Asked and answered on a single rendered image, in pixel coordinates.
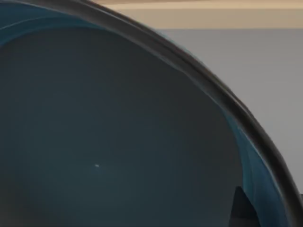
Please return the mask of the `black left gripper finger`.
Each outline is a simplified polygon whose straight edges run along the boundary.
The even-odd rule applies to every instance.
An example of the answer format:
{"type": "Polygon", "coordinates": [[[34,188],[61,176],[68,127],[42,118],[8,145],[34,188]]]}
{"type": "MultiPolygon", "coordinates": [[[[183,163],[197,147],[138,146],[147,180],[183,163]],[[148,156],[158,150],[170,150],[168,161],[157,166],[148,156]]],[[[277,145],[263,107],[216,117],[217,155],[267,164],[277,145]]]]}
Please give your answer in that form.
{"type": "Polygon", "coordinates": [[[235,189],[228,227],[260,227],[253,205],[239,186],[235,189]]]}

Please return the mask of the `dark blue bowl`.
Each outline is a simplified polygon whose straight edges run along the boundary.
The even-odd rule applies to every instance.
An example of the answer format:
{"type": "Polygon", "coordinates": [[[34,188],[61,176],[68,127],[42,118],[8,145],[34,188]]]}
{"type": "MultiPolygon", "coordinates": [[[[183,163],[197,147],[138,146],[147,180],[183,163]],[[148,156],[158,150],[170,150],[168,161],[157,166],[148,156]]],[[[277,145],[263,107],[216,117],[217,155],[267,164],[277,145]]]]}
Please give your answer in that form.
{"type": "Polygon", "coordinates": [[[270,137],[193,55],[89,0],[0,0],[0,227],[303,227],[270,137]]]}

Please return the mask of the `wooden cupboard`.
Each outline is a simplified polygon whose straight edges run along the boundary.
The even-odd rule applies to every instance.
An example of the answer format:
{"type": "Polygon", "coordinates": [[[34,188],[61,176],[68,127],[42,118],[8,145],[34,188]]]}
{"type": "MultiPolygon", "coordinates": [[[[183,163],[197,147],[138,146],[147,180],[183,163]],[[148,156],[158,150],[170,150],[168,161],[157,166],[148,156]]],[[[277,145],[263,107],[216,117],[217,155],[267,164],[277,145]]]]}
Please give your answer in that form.
{"type": "Polygon", "coordinates": [[[92,0],[155,29],[303,29],[303,0],[92,0]]]}

